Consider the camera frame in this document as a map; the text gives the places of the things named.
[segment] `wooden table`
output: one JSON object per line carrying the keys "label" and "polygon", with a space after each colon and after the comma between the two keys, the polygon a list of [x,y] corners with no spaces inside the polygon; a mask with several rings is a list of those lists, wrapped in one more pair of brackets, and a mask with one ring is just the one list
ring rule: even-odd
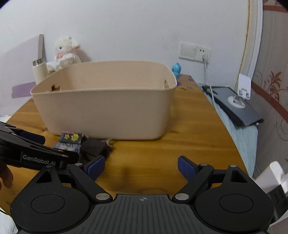
{"label": "wooden table", "polygon": [[[246,171],[232,138],[203,92],[189,77],[182,77],[180,83],[174,94],[166,133],[161,139],[113,144],[105,171],[96,181],[112,196],[117,193],[174,195],[186,183],[177,169],[180,155],[216,169],[236,164]],[[59,138],[48,132],[33,100],[22,106],[8,123],[45,136],[45,145],[49,147]],[[37,173],[26,168],[9,168],[14,175],[13,186],[10,189],[2,186],[0,191],[0,206],[6,212]]]}

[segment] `blue figurine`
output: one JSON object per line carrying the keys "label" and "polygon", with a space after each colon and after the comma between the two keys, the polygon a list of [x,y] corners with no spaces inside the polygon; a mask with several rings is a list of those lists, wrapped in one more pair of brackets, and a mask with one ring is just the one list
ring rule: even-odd
{"label": "blue figurine", "polygon": [[179,63],[176,63],[172,67],[172,72],[174,73],[175,77],[178,78],[180,76],[181,66]]}

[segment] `patterned wallpaper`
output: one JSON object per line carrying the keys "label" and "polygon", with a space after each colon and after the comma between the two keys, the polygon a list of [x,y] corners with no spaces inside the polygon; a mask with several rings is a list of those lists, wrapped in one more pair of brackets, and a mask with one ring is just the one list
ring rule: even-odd
{"label": "patterned wallpaper", "polygon": [[288,11],[263,0],[263,29],[252,78],[251,105],[263,116],[258,126],[256,168],[279,161],[288,172]]}

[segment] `blue gripper pad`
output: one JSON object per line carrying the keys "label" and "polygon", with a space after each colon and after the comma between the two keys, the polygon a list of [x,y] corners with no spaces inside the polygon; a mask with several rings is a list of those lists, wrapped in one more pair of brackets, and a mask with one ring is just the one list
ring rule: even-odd
{"label": "blue gripper pad", "polygon": [[187,159],[187,161],[194,164],[192,165],[189,162],[187,162],[184,158],[187,159],[186,157],[183,156],[180,156],[178,158],[178,170],[185,177],[185,179],[189,181],[197,174],[197,170],[195,167],[198,167],[198,165],[194,164],[192,161]]}
{"label": "blue gripper pad", "polygon": [[105,169],[104,156],[96,157],[83,167],[83,171],[92,179],[96,180]]}

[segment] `basket handle hole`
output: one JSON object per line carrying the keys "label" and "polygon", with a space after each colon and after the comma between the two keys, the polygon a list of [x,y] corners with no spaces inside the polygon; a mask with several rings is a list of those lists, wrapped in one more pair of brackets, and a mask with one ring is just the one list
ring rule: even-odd
{"label": "basket handle hole", "polygon": [[164,81],[164,89],[165,89],[165,88],[169,88],[169,85],[168,85],[167,80]]}
{"label": "basket handle hole", "polygon": [[61,90],[61,86],[58,85],[58,86],[55,86],[55,85],[52,85],[51,86],[51,91],[60,91]]}

